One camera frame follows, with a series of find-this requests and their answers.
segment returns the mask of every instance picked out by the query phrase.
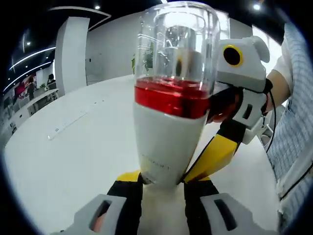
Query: ceiling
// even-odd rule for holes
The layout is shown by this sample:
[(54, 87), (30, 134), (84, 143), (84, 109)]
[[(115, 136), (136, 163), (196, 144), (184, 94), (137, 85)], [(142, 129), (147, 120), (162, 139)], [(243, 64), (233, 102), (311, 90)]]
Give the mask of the ceiling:
[[(252, 5), (257, 2), (255, 0), (200, 0), (200, 2), (227, 12), (229, 17), (239, 20), (247, 25), (256, 25), (279, 43), (283, 40), (284, 22), (277, 15), (274, 7), (267, 4), (267, 1), (262, 4), (261, 12), (255, 12), (252, 10)], [(110, 4), (105, 0), (54, 0), (49, 6), (47, 6), (47, 9), (64, 6), (94, 9), (96, 5), (99, 5), (101, 6), (100, 11), (110, 14), (111, 17), (91, 29), (94, 30), (104, 23), (125, 15), (143, 11), (160, 3), (161, 0), (119, 0), (117, 2), (110, 1)], [(8, 62), (5, 87), (30, 69), (53, 61), (54, 50), (48, 50), (23, 61), (11, 70), (9, 69), (12, 64), (26, 56), (43, 49), (54, 47), (58, 29), (69, 16), (90, 18), (89, 27), (92, 27), (106, 18), (104, 15), (79, 9), (59, 9), (37, 14), (28, 24), (28, 28), (24, 31), (19, 43), (16, 45), (16, 48), (12, 53), (11, 61)], [(31, 73), (35, 73), (40, 68), (44, 69), (48, 66), (50, 66), (50, 64), (39, 67)], [(30, 74), (26, 73), (19, 80), (24, 79), (26, 75)]]

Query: person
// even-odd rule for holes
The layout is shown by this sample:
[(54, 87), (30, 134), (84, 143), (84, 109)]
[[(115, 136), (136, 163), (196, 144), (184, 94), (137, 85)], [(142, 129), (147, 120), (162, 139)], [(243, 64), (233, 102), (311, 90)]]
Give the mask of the person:
[(27, 93), (29, 95), (29, 100), (32, 100), (34, 98), (34, 91), (37, 90), (37, 86), (34, 83), (34, 78), (30, 77), (29, 78), (29, 85), (27, 89)]
[(53, 75), (53, 74), (50, 74), (49, 77), (48, 77), (47, 85), (49, 85), (49, 84), (51, 84), (51, 83), (53, 83), (53, 82), (55, 82), (55, 81), (54, 81), (54, 75)]
[[(296, 219), (313, 182), (313, 69), (307, 44), (297, 28), (285, 24), (282, 56), (268, 74), (275, 106), (288, 99), (276, 126), (268, 159), (277, 180), (280, 199), (280, 231)], [(229, 106), (213, 121), (221, 122), (235, 109)], [(267, 111), (273, 109), (268, 98)]]

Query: ceiling light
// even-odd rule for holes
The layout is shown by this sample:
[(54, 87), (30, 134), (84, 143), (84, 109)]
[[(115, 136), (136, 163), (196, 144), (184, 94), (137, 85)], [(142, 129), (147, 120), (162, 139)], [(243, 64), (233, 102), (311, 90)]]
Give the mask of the ceiling light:
[(256, 10), (256, 11), (258, 11), (258, 10), (261, 9), (261, 6), (260, 6), (259, 4), (254, 4), (254, 5), (253, 5), (253, 9)]
[(18, 80), (20, 77), (23, 77), (25, 74), (27, 74), (27, 73), (29, 73), (29, 72), (35, 70), (35, 69), (38, 69), (38, 68), (40, 68), (40, 67), (42, 67), (42, 66), (44, 66), (44, 65), (50, 64), (50, 63), (51, 63), (51, 61), (50, 61), (50, 62), (47, 62), (47, 63), (44, 63), (44, 64), (42, 64), (42, 65), (39, 65), (39, 66), (37, 66), (37, 67), (35, 67), (35, 68), (33, 68), (33, 69), (31, 69), (31, 70), (29, 70), (29, 71), (23, 73), (21, 76), (15, 78), (15, 80), (14, 80), (13, 82), (11, 82), (9, 85), (7, 85), (7, 86), (4, 88), (3, 91), (5, 91), (6, 89), (8, 89), (9, 86), (11, 86), (14, 82), (16, 82), (16, 80)]
[(21, 62), (23, 62), (24, 60), (29, 59), (30, 57), (32, 57), (32, 56), (34, 56), (34, 55), (38, 55), (38, 54), (40, 54), (40, 53), (42, 53), (42, 52), (45, 52), (45, 51), (47, 51), (47, 50), (53, 50), (53, 49), (55, 49), (55, 47), (50, 47), (50, 48), (47, 48), (47, 49), (44, 49), (44, 50), (41, 50), (41, 51), (37, 51), (37, 52), (35, 52), (35, 53), (33, 53), (33, 54), (31, 54), (31, 55), (29, 55), (29, 56), (27, 56), (27, 57), (25, 57), (25, 58), (19, 60), (18, 62), (16, 62), (14, 65), (12, 65), (11, 68), (9, 68), (9, 70), (13, 69), (16, 65), (18, 65), (18, 64), (21, 63)]

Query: yellow circle marker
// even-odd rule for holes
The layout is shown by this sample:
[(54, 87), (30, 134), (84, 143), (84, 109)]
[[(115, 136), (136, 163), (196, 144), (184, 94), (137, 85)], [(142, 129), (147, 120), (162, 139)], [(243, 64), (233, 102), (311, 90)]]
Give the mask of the yellow circle marker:
[(225, 46), (223, 56), (226, 62), (232, 67), (239, 67), (244, 62), (242, 51), (234, 45)]

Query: red liquid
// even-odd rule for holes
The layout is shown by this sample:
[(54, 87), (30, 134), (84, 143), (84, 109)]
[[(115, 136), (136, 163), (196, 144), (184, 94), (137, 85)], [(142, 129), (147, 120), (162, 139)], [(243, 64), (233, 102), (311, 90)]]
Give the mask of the red liquid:
[(199, 82), (170, 77), (144, 77), (135, 85), (135, 102), (183, 118), (201, 118), (209, 109), (209, 93)]

